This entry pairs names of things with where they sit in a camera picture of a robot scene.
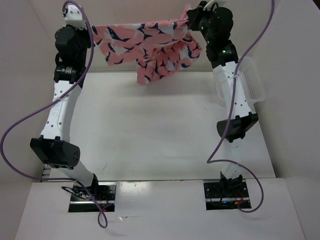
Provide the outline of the pink shark print shorts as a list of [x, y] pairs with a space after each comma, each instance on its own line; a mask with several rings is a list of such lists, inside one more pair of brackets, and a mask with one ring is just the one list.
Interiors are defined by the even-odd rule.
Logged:
[[99, 25], [93, 40], [109, 67], [135, 63], [137, 83], [147, 85], [190, 67], [202, 48], [189, 32], [187, 4], [176, 19]]

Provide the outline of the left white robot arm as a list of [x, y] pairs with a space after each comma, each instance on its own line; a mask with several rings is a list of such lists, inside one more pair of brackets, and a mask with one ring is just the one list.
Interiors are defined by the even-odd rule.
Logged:
[[81, 199], [94, 200], [100, 194], [98, 179], [80, 161], [80, 148], [70, 142], [71, 121], [84, 83], [91, 40], [87, 30], [71, 25], [59, 29], [54, 37], [58, 53], [53, 100], [57, 103], [50, 108], [40, 136], [31, 139], [30, 147], [44, 164], [77, 180], [74, 187], [65, 187], [65, 191]]

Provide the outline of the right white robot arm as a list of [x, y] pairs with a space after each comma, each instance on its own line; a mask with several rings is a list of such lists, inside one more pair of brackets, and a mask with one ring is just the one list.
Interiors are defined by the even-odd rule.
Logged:
[[216, 124], [220, 141], [207, 160], [214, 163], [213, 157], [223, 141], [233, 143], [243, 139], [259, 118], [248, 104], [238, 73], [241, 58], [230, 40], [234, 25], [231, 10], [220, 1], [201, 1], [195, 9], [187, 11], [187, 16], [189, 29], [200, 32], [206, 42], [206, 56], [228, 112], [227, 119]]

